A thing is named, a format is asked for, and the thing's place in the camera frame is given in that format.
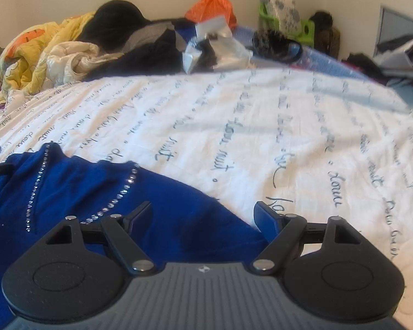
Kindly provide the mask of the yellow orange comforter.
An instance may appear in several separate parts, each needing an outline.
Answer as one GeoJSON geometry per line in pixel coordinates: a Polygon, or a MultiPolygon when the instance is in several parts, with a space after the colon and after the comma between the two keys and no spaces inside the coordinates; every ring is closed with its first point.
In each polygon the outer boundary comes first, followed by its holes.
{"type": "Polygon", "coordinates": [[[53,47],[76,40],[93,16],[90,12],[61,23],[34,25],[16,36],[0,55],[0,106],[7,103],[13,90],[38,94],[46,77],[47,56],[53,47]]]}

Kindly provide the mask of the grey folded garment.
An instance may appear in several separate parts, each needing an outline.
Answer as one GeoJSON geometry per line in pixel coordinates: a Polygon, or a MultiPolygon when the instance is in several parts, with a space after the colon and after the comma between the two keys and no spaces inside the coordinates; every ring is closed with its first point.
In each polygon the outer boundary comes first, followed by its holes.
{"type": "Polygon", "coordinates": [[[155,43],[167,30],[174,30],[174,25],[172,25],[171,22],[160,22],[147,25],[130,35],[127,42],[121,48],[121,53],[125,54],[142,45],[155,43]]]}

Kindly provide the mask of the white script-print bedspread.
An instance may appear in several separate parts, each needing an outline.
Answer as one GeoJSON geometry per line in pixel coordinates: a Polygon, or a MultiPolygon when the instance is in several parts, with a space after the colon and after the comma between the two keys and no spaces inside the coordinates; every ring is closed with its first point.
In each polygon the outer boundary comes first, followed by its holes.
{"type": "Polygon", "coordinates": [[[289,68],[103,78],[0,110],[0,160],[58,143],[89,161],[138,162],[252,224],[258,200],[338,215],[404,275],[413,329],[413,106],[390,88],[289,68]]]}

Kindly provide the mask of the dark navy garment pile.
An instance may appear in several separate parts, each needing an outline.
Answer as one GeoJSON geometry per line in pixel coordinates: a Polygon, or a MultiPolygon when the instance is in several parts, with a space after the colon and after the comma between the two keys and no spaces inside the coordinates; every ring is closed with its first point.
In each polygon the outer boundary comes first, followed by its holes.
{"type": "Polygon", "coordinates": [[[155,42],[134,48],[123,56],[98,66],[83,80],[178,74],[183,69],[182,52],[177,48],[180,38],[181,35],[176,31],[166,29],[155,42]]]}

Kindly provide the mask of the floral grey pillow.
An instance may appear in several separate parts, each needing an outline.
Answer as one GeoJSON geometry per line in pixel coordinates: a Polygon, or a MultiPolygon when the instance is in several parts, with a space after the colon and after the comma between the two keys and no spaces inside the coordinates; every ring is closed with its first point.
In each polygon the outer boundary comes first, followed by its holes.
{"type": "Polygon", "coordinates": [[[301,17],[295,0],[262,0],[262,23],[285,36],[296,36],[302,31],[301,17]]]}

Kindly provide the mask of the blue knit sweater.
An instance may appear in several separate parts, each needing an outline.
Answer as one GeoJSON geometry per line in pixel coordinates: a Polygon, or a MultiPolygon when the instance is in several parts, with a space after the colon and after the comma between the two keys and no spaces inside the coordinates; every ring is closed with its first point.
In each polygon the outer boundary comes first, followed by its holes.
{"type": "Polygon", "coordinates": [[[5,272],[40,241],[68,246],[75,228],[84,250],[114,257],[103,226],[118,223],[156,265],[244,262],[267,240],[218,200],[128,161],[66,156],[49,142],[0,163],[0,329],[13,320],[5,272]]]}

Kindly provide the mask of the silver crumpled plastic bag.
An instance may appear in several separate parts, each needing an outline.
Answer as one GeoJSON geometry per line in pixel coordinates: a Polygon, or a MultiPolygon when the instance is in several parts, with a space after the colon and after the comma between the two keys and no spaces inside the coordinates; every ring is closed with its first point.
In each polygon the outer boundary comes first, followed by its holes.
{"type": "Polygon", "coordinates": [[[183,70],[188,75],[254,68],[253,52],[233,37],[224,16],[198,23],[195,31],[182,54],[183,70]]]}

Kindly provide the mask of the black cap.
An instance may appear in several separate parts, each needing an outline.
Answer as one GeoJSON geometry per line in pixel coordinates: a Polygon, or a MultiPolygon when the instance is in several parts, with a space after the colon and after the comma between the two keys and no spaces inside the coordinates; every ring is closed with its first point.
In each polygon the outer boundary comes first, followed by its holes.
{"type": "Polygon", "coordinates": [[[77,41],[93,43],[103,51],[113,53],[119,51],[134,32],[150,24],[135,4],[112,0],[97,9],[77,41]]]}

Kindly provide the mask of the white crumpled garment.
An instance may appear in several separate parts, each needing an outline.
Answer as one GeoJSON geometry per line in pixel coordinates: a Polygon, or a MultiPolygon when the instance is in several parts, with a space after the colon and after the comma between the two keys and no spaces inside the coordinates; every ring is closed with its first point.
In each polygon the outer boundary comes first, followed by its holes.
{"type": "Polygon", "coordinates": [[[122,53],[105,53],[93,43],[70,41],[55,45],[47,56],[42,89],[82,81],[98,66],[116,60],[122,53]]]}

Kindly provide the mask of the orange plastic bag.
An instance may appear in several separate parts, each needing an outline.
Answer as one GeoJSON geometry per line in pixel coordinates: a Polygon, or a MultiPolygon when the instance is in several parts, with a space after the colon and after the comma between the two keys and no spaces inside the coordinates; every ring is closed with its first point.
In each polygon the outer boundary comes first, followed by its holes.
{"type": "Polygon", "coordinates": [[[223,16],[231,30],[237,26],[236,15],[230,0],[198,0],[184,17],[195,23],[205,22],[223,16]]]}

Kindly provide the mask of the clothes pile on right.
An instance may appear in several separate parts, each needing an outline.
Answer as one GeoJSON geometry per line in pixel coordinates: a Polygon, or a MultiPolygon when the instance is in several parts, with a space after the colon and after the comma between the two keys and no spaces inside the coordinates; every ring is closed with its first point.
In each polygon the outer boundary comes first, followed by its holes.
{"type": "Polygon", "coordinates": [[[377,54],[349,54],[343,63],[381,84],[391,79],[413,81],[413,34],[378,43],[377,54]]]}

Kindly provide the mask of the black blue-rimmed bowl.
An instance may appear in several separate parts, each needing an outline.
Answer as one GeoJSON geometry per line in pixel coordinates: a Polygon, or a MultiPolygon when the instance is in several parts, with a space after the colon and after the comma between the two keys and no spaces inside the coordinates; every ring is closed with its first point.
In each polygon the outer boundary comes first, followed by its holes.
{"type": "Polygon", "coordinates": [[[274,29],[256,31],[251,43],[251,50],[257,56],[285,64],[299,61],[304,50],[301,43],[274,29]]]}

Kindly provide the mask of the grey framed wall panel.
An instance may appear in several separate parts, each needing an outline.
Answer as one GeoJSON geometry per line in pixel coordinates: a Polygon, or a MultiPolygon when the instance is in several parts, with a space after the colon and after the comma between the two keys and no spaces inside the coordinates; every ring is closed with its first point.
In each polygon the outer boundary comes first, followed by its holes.
{"type": "Polygon", "coordinates": [[[381,5],[373,55],[379,54],[377,50],[379,43],[393,40],[407,34],[413,34],[413,18],[407,14],[381,5]]]}

